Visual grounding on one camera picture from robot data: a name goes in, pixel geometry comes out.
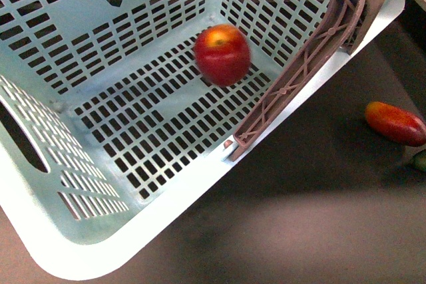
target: basket handle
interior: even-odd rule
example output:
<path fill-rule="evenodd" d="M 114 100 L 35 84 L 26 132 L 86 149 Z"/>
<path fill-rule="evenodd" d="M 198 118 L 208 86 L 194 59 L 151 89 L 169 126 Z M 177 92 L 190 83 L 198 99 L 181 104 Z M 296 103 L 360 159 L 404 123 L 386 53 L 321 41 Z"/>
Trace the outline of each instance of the basket handle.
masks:
<path fill-rule="evenodd" d="M 330 0 L 319 27 L 236 129 L 239 147 L 231 159 L 253 144 L 340 46 L 349 53 L 359 46 L 384 1 Z"/>
<path fill-rule="evenodd" d="M 15 117 L 11 112 L 7 110 L 7 107 L 0 100 L 0 122 L 6 131 L 9 133 L 10 137 L 16 144 L 17 148 L 21 151 L 24 158 L 38 171 L 43 173 L 48 173 L 48 169 L 45 165 L 45 162 L 40 157 L 39 153 L 36 151 L 33 143 L 28 139 L 25 131 L 21 128 L 19 123 L 16 121 Z"/>

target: green fruit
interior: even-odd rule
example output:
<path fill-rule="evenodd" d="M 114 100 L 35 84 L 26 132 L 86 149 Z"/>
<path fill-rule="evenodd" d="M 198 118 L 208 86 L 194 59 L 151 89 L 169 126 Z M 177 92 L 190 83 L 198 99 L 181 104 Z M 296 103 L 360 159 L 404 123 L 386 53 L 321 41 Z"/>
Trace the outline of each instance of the green fruit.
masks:
<path fill-rule="evenodd" d="M 411 165 L 420 171 L 426 172 L 426 150 L 420 151 L 414 155 L 411 160 Z"/>

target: red mango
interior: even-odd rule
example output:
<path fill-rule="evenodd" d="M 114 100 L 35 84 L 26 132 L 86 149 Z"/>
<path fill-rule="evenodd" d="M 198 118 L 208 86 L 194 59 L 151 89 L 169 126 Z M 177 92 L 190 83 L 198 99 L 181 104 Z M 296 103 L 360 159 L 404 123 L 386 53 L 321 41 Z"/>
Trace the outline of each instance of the red mango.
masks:
<path fill-rule="evenodd" d="M 383 102 L 370 102 L 365 119 L 373 130 L 405 146 L 426 144 L 426 125 L 415 114 Z"/>

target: handle hole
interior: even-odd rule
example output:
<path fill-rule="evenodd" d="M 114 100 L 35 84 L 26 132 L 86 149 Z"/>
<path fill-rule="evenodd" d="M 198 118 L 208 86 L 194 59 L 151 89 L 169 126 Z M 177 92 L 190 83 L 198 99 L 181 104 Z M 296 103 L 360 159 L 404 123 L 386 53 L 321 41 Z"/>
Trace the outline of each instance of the handle hole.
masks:
<path fill-rule="evenodd" d="M 0 102 L 0 121 L 27 161 L 34 168 L 47 173 L 46 165 L 43 163 L 34 146 L 2 102 Z"/>

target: apple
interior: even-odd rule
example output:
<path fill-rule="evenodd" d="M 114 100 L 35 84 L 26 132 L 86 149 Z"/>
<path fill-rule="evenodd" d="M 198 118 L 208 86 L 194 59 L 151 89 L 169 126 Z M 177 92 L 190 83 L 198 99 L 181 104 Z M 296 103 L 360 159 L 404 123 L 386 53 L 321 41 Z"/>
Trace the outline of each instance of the apple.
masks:
<path fill-rule="evenodd" d="M 370 102 L 365 119 L 372 129 L 405 146 L 426 144 L 426 125 L 415 114 L 383 102 Z"/>
<path fill-rule="evenodd" d="M 204 78 L 218 86 L 241 80 L 250 68 L 250 49 L 233 25 L 216 25 L 202 31 L 194 46 L 195 61 Z"/>

